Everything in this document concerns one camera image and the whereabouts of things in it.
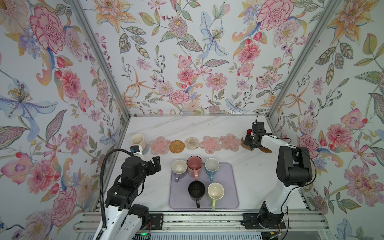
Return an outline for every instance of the marble countertop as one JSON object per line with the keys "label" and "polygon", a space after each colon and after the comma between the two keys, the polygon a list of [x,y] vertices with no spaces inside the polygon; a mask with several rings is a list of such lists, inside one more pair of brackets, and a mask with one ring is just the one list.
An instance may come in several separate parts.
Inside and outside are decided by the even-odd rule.
{"label": "marble countertop", "polygon": [[[142,134],[147,143],[159,136],[165,139],[185,141],[188,137],[196,137],[199,141],[209,135],[220,137],[228,133],[234,134],[237,138],[245,136],[246,131],[252,127],[255,121],[254,116],[149,116],[132,117],[121,148],[129,149],[131,137],[135,134]],[[267,132],[271,132],[264,116],[259,116],[258,121],[264,121]],[[149,207],[150,211],[170,211],[168,205],[171,179],[171,165],[175,160],[187,160],[190,156],[199,156],[205,162],[210,157],[216,158],[219,162],[232,164],[239,207],[237,210],[259,209],[267,194],[275,187],[278,179],[276,176],[277,155],[264,153],[259,149],[253,151],[240,147],[239,151],[222,149],[213,154],[207,154],[204,149],[184,149],[179,154],[169,151],[167,154],[160,154],[161,171],[148,176],[145,180],[143,193],[138,196],[134,204],[141,204]],[[128,156],[119,153],[114,166],[111,178],[108,183],[109,189],[115,178],[121,174],[121,164]],[[152,160],[154,155],[151,151],[144,155],[144,160]],[[305,205],[298,192],[294,194],[288,203],[289,209],[305,209]]]}

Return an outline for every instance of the pink mug handle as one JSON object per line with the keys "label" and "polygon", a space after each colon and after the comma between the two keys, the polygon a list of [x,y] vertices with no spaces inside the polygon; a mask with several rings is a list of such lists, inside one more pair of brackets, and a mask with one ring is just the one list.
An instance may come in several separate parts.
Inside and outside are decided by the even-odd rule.
{"label": "pink mug handle", "polygon": [[194,170],[195,173],[195,180],[199,180],[199,172],[197,170]]}

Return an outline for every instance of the pink flower coaster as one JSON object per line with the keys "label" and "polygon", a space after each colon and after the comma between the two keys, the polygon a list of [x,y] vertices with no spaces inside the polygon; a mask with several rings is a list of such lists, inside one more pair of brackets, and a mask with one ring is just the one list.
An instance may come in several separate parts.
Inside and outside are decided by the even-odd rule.
{"label": "pink flower coaster", "polygon": [[221,150],[220,139],[218,137],[203,137],[203,141],[200,143],[200,147],[205,149],[205,152],[212,154],[215,151]]}
{"label": "pink flower coaster", "polygon": [[152,155],[167,154],[169,151],[170,140],[164,137],[158,137],[149,143]]}
{"label": "pink flower coaster", "polygon": [[241,140],[236,138],[232,133],[228,133],[226,136],[220,137],[221,147],[224,149],[230,149],[234,152],[239,150],[239,146],[241,145]]}

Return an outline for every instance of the beige cup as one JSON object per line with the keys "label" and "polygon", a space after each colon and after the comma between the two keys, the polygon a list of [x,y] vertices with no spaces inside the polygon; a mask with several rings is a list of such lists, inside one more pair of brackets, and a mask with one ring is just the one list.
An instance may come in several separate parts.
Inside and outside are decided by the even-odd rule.
{"label": "beige cup", "polygon": [[146,142],[144,140],[144,136],[141,135],[141,134],[136,134],[134,135],[132,138],[131,138],[131,142],[133,145],[139,145],[143,148],[143,151],[145,149],[145,146],[146,146]]}
{"label": "beige cup", "polygon": [[216,202],[224,196],[224,188],[220,183],[214,182],[208,186],[208,197],[212,201],[212,209],[215,209]]}

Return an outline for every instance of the floral wallpaper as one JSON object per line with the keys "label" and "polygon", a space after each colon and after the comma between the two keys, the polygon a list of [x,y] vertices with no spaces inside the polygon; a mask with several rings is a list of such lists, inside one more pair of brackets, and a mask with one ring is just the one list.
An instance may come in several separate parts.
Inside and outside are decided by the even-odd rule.
{"label": "floral wallpaper", "polygon": [[82,1],[134,114],[265,113],[325,0]]}
{"label": "floral wallpaper", "polygon": [[66,0],[0,0],[0,42],[0,239],[74,239],[125,117]]}
{"label": "floral wallpaper", "polygon": [[304,192],[339,240],[384,238],[383,8],[340,1],[272,116],[279,136],[309,149],[317,178]]}

